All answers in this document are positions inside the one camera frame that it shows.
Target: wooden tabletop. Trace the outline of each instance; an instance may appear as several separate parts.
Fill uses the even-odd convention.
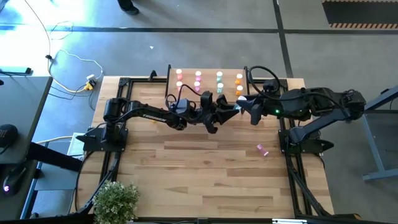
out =
[[[201,71],[214,74],[211,70]],[[223,82],[229,86],[241,72],[225,70],[224,76],[228,74],[233,78],[223,77]],[[174,80],[172,75],[170,73],[170,80]],[[119,78],[104,77],[93,126],[103,122],[105,102],[116,97]],[[183,80],[192,86],[187,81],[190,79],[183,77]],[[287,82],[290,89],[304,86],[301,78],[290,78]],[[175,80],[169,85],[169,93],[176,93]],[[215,92],[216,85],[205,88]],[[165,89],[164,83],[136,83],[132,100],[165,107]],[[188,92],[184,90],[182,96],[186,97]],[[225,89],[225,94],[233,103],[236,99],[233,84],[229,90]],[[176,131],[164,123],[144,118],[127,122],[129,137],[121,157],[118,181],[124,184],[133,181],[141,191],[138,217],[294,217],[285,158],[279,149],[279,121],[268,116],[252,126],[245,113],[218,127],[216,134],[208,134],[200,124]],[[270,152],[266,157],[257,150],[258,144]],[[93,153],[82,170],[78,186],[80,206],[98,185],[103,157],[102,152]],[[333,213],[321,161],[303,154],[303,164],[309,189],[325,210]],[[300,191],[298,195],[304,210]]]

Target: gray floor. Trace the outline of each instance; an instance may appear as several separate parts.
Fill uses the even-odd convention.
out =
[[[271,0],[139,0],[135,2],[142,14],[136,17],[120,11],[116,0],[29,2],[48,25],[73,21],[76,26],[92,27],[277,28]],[[279,4],[285,29],[329,29],[321,1],[280,0]],[[0,12],[0,23],[38,24],[18,0],[10,0]],[[289,34],[286,39],[294,77],[304,78],[308,87],[354,88],[371,100],[398,83],[396,35]],[[105,75],[148,75],[153,69],[165,75],[171,63],[187,68],[265,65],[286,77],[278,34],[74,32],[52,41],[53,55],[59,48],[97,60]],[[39,26],[0,31],[0,49],[2,63],[30,66],[35,75],[45,74],[48,43]],[[56,61],[53,75],[70,88],[80,86],[87,75],[99,75],[94,64],[62,52]],[[82,132],[92,117],[87,98],[68,101],[49,96],[34,140]],[[361,176],[375,171],[376,165],[361,122],[336,123],[325,128],[322,136],[335,143],[324,158],[335,212],[397,223],[398,178],[362,181]],[[34,211],[42,216],[67,213],[69,199],[70,192],[41,192]]]

